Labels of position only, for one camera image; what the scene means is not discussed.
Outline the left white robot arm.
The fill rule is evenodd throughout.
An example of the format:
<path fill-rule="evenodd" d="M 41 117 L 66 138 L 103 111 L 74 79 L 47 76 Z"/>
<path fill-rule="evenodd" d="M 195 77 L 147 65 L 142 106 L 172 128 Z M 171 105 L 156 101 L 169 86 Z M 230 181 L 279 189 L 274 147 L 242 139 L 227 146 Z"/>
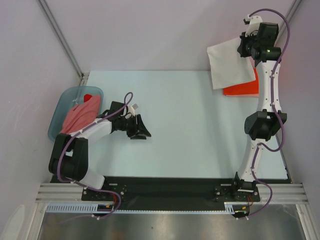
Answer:
<path fill-rule="evenodd" d="M 152 135 L 145 127 L 136 107 L 112 101 L 110 108 L 99 114 L 90 124 L 73 133 L 60 133 L 55 138 L 48 170 L 63 182 L 75 181 L 93 188 L 100 200 L 110 196 L 111 188 L 105 177 L 90 167 L 90 147 L 115 131 L 125 132 L 131 140 L 145 140 Z"/>

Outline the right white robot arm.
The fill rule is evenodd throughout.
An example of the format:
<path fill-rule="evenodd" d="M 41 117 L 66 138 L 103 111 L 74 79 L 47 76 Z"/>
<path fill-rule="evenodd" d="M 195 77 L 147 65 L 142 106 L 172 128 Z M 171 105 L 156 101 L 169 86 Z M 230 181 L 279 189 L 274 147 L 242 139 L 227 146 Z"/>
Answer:
<path fill-rule="evenodd" d="M 247 145 L 242 164 L 230 188 L 231 196 L 237 201 L 242 201 L 255 191 L 261 156 L 264 150 L 270 149 L 267 142 L 278 131 L 284 130 L 284 123 L 287 121 L 287 114 L 280 105 L 278 90 L 282 50 L 275 46 L 275 42 L 279 26 L 254 18 L 245 20 L 245 24 L 248 27 L 240 35 L 237 51 L 242 58 L 251 57 L 254 60 L 259 97 L 256 112 L 244 122 Z"/>

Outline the white printed t shirt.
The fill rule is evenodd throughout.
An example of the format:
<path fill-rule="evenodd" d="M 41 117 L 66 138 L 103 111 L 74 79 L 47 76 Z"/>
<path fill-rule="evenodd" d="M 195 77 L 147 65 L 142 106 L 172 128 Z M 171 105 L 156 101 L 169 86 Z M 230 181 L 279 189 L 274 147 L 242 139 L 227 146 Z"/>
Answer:
<path fill-rule="evenodd" d="M 234 38 L 207 48 L 214 90 L 256 80 L 251 61 L 241 57 L 237 51 L 240 43 L 240 38 Z"/>

